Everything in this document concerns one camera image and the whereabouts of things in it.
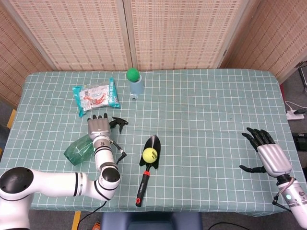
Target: woven wall panel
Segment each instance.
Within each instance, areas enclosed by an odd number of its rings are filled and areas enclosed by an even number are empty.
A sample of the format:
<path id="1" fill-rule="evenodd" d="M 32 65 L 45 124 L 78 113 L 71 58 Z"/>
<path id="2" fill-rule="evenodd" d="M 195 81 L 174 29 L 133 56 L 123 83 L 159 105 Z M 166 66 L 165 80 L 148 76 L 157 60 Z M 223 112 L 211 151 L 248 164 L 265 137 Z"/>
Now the woven wall panel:
<path id="1" fill-rule="evenodd" d="M 227 68 L 268 70 L 281 82 L 307 50 L 307 1 L 264 1 Z"/>
<path id="2" fill-rule="evenodd" d="M 212 68 L 240 0 L 131 0 L 138 68 Z"/>
<path id="3" fill-rule="evenodd" d="M 0 4 L 0 97 L 17 107 L 26 76 L 51 70 Z"/>
<path id="4" fill-rule="evenodd" d="M 59 70 L 128 68 L 115 0 L 10 0 Z"/>

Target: trowel handle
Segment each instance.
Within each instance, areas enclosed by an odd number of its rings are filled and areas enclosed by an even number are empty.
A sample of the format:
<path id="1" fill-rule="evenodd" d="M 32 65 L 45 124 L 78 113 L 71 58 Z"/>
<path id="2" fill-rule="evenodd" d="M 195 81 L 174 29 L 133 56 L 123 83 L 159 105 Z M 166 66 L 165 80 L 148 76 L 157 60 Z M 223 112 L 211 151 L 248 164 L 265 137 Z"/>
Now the trowel handle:
<path id="1" fill-rule="evenodd" d="M 137 207 L 142 206 L 142 201 L 143 201 L 143 197 L 144 197 L 145 192 L 146 192 L 146 187 L 147 187 L 147 183 L 148 183 L 148 180 L 149 180 L 149 175 L 150 175 L 149 171 L 144 171 L 143 178 L 142 178 L 139 190 L 138 190 L 138 194 L 136 196 L 135 205 Z"/>

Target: plastic bag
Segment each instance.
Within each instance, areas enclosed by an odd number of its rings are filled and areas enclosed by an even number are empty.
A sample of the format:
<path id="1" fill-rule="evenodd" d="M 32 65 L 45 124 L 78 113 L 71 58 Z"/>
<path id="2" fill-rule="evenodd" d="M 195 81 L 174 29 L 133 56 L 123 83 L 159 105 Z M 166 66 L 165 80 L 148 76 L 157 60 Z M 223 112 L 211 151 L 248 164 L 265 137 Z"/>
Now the plastic bag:
<path id="1" fill-rule="evenodd" d="M 77 165 L 94 155 L 93 141 L 88 135 L 71 143 L 64 152 L 64 156 L 73 164 Z"/>
<path id="2" fill-rule="evenodd" d="M 103 106 L 120 108 L 113 78 L 110 78 L 109 84 L 75 86 L 72 92 L 79 108 L 79 117 L 88 110 Z"/>

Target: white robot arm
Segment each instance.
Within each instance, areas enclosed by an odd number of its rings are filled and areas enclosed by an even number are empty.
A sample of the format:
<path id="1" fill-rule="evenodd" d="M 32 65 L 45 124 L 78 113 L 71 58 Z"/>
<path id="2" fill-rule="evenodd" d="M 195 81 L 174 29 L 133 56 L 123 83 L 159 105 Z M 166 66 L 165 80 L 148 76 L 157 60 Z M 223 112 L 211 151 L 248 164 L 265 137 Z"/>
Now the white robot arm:
<path id="1" fill-rule="evenodd" d="M 110 147 L 111 130 L 107 115 L 89 118 L 88 130 L 95 148 L 99 178 L 91 181 L 82 172 L 48 173 L 24 167 L 6 171 L 0 177 L 0 230 L 30 229 L 28 211 L 35 192 L 52 197 L 89 196 L 102 201 L 114 196 L 120 175 Z M 126 153 L 120 151 L 121 158 L 125 157 Z"/>
<path id="2" fill-rule="evenodd" d="M 277 179 L 279 192 L 274 196 L 273 204 L 284 208 L 294 215 L 298 224 L 307 229 L 307 195 L 298 181 L 289 175 L 292 165 L 284 154 L 282 148 L 274 142 L 272 137 L 265 130 L 247 128 L 253 135 L 242 133 L 246 137 L 256 152 L 259 154 L 262 167 L 248 168 L 240 165 L 240 168 L 248 173 L 268 173 Z M 277 203 L 281 194 L 290 210 Z"/>

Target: yellow tennis ball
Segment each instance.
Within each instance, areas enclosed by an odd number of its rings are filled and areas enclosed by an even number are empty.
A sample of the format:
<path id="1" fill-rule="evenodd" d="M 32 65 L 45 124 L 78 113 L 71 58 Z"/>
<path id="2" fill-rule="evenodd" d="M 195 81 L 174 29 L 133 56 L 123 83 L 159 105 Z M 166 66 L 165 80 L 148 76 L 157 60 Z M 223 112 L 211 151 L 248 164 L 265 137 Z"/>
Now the yellow tennis ball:
<path id="1" fill-rule="evenodd" d="M 146 148 L 143 151 L 143 159 L 146 163 L 154 163 L 155 160 L 158 158 L 158 153 L 155 149 L 153 148 Z"/>

